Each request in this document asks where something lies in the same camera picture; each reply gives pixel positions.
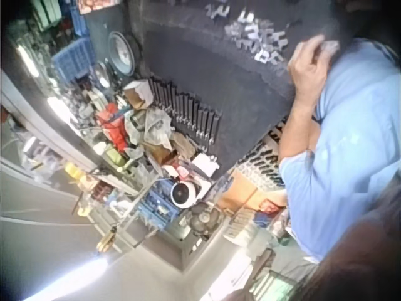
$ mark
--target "round gauge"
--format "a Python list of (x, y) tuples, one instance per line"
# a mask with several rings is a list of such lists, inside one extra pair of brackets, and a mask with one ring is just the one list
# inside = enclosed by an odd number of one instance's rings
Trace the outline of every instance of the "round gauge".
[(104, 88), (110, 88), (110, 79), (107, 74), (107, 69), (105, 64), (103, 64), (101, 61), (98, 61), (95, 66), (95, 75), (98, 78), (99, 83)]
[(125, 37), (116, 31), (108, 36), (108, 52), (115, 68), (124, 75), (132, 75), (135, 69), (135, 58)]

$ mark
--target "man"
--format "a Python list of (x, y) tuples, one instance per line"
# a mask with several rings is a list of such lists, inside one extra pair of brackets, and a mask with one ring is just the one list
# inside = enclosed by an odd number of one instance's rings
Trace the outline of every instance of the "man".
[(279, 146), (291, 227), (319, 261), (374, 206), (400, 160), (400, 71), (391, 52), (356, 39), (329, 72), (324, 39), (300, 43), (289, 62), (296, 97)]

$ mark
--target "white round object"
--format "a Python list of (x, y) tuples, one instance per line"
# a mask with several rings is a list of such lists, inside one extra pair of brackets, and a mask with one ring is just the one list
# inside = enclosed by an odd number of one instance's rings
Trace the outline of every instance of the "white round object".
[(189, 208), (196, 203), (196, 189), (193, 183), (181, 181), (175, 183), (170, 192), (173, 204), (178, 208)]
[(204, 224), (208, 223), (211, 220), (211, 215), (209, 214), (209, 212), (202, 212), (199, 215), (199, 220), (201, 222), (203, 222)]

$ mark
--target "window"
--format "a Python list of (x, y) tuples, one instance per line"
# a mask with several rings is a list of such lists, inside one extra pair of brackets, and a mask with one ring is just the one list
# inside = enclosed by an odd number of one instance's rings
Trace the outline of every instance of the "window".
[(250, 292), (255, 296), (255, 301), (284, 301), (294, 285), (292, 280), (270, 271)]

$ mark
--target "yellow item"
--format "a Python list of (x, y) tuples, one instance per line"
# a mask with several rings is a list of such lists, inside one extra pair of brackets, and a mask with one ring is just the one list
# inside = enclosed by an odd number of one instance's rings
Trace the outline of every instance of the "yellow item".
[(92, 209), (93, 209), (92, 207), (80, 208), (78, 209), (77, 213), (79, 216), (86, 217), (92, 211)]
[(65, 164), (65, 171), (76, 180), (81, 179), (81, 177), (86, 174), (85, 171), (76, 167), (74, 163), (71, 162), (67, 162), (67, 164)]
[(124, 166), (125, 159), (123, 156), (120, 155), (114, 148), (109, 149), (106, 151), (107, 156), (113, 161), (113, 163), (117, 166)]

